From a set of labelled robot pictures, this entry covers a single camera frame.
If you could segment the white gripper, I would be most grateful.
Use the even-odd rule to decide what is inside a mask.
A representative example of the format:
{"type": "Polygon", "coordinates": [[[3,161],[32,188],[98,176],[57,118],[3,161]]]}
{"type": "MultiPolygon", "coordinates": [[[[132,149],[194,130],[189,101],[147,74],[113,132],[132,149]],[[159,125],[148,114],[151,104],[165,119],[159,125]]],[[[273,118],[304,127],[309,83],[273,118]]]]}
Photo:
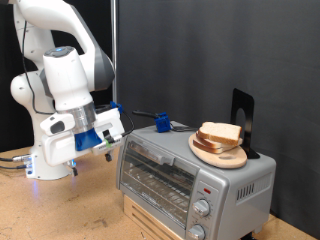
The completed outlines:
{"type": "Polygon", "coordinates": [[[124,128],[120,112],[111,109],[97,115],[92,127],[76,132],[76,120],[70,113],[55,113],[40,124],[44,132],[42,148],[46,162],[56,166],[70,161],[73,176],[78,175],[76,162],[72,159],[87,153],[105,154],[107,162],[113,159],[112,151],[122,144],[124,128]]]}

